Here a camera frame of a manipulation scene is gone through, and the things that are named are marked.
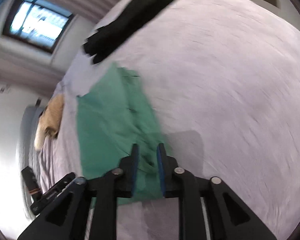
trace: screw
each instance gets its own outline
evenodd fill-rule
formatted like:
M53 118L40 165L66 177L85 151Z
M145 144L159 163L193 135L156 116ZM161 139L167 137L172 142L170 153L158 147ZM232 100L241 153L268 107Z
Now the screw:
M75 182L76 184L82 185L82 184L85 184L86 179L85 179L85 177L77 177L77 178L74 180L74 182Z
M120 169L120 168L115 168L115 169L112 170L112 173L113 173L114 175L120 175L120 174L123 173L123 170Z
M182 174L182 173L185 172L185 169L180 168L180 167L177 167L177 168L174 169L174 172L175 172L176 174Z
M221 180L219 177L213 177L213 178L211 179L211 182L212 182L213 184L220 184L220 183L222 182L222 180Z

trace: window frame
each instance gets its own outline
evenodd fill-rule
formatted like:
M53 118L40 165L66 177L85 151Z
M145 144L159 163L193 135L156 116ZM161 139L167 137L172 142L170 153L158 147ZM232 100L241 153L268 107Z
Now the window frame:
M10 8L10 11L7 15L6 21L4 23L3 29L2 29L2 35L6 36L6 37L9 37L9 38L13 38L14 40L17 40L17 41L21 41L21 42L23 42L23 43L25 43L29 46L35 47L37 49L41 49L45 52L48 52L48 53L52 54L54 49L58 45L63 33L65 32L68 25L70 24L70 22L74 18L74 14L71 14L70 16L65 16L65 15L62 15L61 13L59 13L57 11L54 11L53 9L50 9L50 8L47 8L45 6L40 5L41 7L46 8L47 10L50 10L52 12L55 12L55 13L59 14L59 15L62 15L63 17L68 18L68 20L67 20L66 24L63 26L62 31L60 32L59 36L56 38L55 42L53 43L53 46L51 48L49 48L49 47L44 46L44 45L31 43L31 42L27 41L26 39L21 38L20 36L12 34L10 32L10 27L11 27L11 24L13 22L13 19L16 16L16 14L18 13L18 10L19 10L19 8L20 8L20 6L22 5L23 2L25 2L25 0L14 0L13 1L12 6Z

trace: folded black garment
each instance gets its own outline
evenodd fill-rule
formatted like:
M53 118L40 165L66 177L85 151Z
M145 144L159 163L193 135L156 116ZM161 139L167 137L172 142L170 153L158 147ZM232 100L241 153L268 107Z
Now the folded black garment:
M95 55L94 64L101 62L172 1L132 0L116 20L97 29L88 38L83 45L84 51L90 56Z

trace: folded green fabric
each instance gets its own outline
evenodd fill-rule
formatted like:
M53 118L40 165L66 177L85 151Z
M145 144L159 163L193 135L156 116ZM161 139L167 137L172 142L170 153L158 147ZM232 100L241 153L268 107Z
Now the folded green fabric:
M159 123L135 71L115 63L90 92L78 97L77 131L84 177L93 179L115 168L139 145L135 193L130 203L162 197L156 158L163 142Z

